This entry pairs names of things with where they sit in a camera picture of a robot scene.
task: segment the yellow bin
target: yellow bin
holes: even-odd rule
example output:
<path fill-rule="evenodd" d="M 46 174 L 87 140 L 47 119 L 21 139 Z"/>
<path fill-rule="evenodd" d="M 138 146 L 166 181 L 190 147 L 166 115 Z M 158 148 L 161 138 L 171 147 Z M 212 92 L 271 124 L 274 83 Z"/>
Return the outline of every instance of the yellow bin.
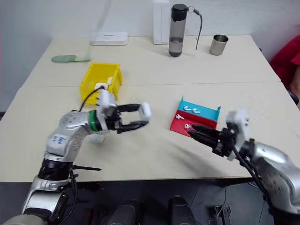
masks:
<path fill-rule="evenodd" d="M 123 81 L 120 64 L 92 62 L 80 84 L 81 102 L 83 102 L 84 99 L 95 89 L 96 83 L 106 83 L 110 76 L 112 77 L 112 81 L 107 90 L 114 94 L 117 99 L 119 97 L 118 92 Z M 98 96 L 99 92 L 93 93 L 86 103 L 95 105 L 97 103 L 96 98 Z"/>

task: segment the red clothing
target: red clothing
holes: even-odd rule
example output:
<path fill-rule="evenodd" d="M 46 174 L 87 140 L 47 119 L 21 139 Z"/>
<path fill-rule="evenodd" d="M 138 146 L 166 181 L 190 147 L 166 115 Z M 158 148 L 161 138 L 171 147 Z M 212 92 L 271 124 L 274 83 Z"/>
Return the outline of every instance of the red clothing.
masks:
<path fill-rule="evenodd" d="M 271 67 L 289 89 L 297 66 L 300 66 L 300 35 L 287 43 L 271 60 Z"/>

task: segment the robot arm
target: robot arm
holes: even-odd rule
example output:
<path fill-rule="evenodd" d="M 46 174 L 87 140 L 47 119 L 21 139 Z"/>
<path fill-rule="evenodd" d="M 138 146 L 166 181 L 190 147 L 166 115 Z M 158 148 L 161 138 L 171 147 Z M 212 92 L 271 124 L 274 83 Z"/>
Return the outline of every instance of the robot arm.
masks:
<path fill-rule="evenodd" d="M 134 111 L 139 112 L 140 120 L 122 124 L 121 113 Z M 96 110 L 72 111 L 65 114 L 60 119 L 58 128 L 48 137 L 44 160 L 32 182 L 22 215 L 13 217 L 4 224 L 63 223 L 66 218 L 62 217 L 68 199 L 64 190 L 70 181 L 73 190 L 76 191 L 76 175 L 73 174 L 73 169 L 100 170 L 73 165 L 85 136 L 99 132 L 107 133 L 109 130 L 116 130 L 118 134 L 135 130 L 148 124 L 150 118 L 151 111 L 147 103 L 118 106 L 113 94 L 104 89 L 100 89 Z"/>
<path fill-rule="evenodd" d="M 235 158 L 248 169 L 271 207 L 276 225 L 300 223 L 300 169 L 282 151 L 248 141 L 248 116 L 244 111 L 228 114 L 221 132 L 201 125 L 189 125 L 187 132 L 208 145 L 212 152 Z"/>

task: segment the table surface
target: table surface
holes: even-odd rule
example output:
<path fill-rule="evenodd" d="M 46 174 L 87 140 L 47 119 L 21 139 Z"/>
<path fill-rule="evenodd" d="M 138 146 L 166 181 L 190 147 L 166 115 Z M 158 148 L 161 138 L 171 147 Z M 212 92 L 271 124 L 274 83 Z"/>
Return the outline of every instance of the table surface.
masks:
<path fill-rule="evenodd" d="M 123 85 L 197 84 L 279 81 L 250 35 L 229 36 L 222 55 L 209 53 L 212 36 L 184 39 L 183 53 L 171 57 L 168 45 L 152 37 L 130 37 L 125 46 L 91 46 L 88 39 L 54 39 L 24 86 L 79 86 L 90 62 L 53 63 L 51 57 L 90 54 L 93 61 L 121 64 Z"/>
<path fill-rule="evenodd" d="M 77 87 L 22 87 L 0 121 L 0 181 L 32 181 L 48 135 L 59 119 L 77 109 Z M 169 130 L 180 99 L 216 109 L 221 125 L 228 111 L 244 108 L 249 137 L 287 153 L 300 166 L 299 110 L 281 82 L 139 85 L 120 89 L 118 104 L 150 104 L 153 118 L 137 131 L 106 135 L 101 144 L 84 139 L 75 164 L 103 171 L 76 171 L 79 181 L 248 177 L 235 160 L 211 153 L 192 138 Z M 124 121 L 137 115 L 124 114 Z"/>

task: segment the stainless steel cup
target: stainless steel cup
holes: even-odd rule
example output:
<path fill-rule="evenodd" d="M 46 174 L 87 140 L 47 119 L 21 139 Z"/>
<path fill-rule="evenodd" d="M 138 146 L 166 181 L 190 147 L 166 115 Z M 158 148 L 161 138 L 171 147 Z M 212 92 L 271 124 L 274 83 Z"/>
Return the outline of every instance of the stainless steel cup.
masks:
<path fill-rule="evenodd" d="M 212 55 L 221 55 L 228 41 L 228 37 L 223 34 L 216 34 L 210 46 L 210 53 Z"/>

